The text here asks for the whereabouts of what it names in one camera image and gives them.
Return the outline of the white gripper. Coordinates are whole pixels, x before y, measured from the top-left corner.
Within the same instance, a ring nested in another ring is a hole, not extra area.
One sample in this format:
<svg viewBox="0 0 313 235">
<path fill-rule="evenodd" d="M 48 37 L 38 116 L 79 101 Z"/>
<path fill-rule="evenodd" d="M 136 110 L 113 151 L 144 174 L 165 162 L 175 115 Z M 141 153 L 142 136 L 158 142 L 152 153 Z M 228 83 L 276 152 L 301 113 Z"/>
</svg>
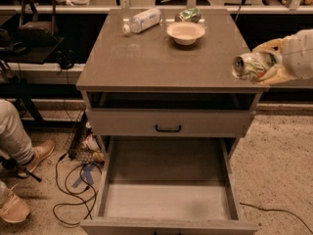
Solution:
<svg viewBox="0 0 313 235">
<path fill-rule="evenodd" d="M 300 30 L 294 35 L 275 38 L 259 44 L 253 52 L 280 53 L 283 65 L 274 65 L 257 79 L 259 84 L 273 85 L 313 77 L 313 29 Z"/>
</svg>

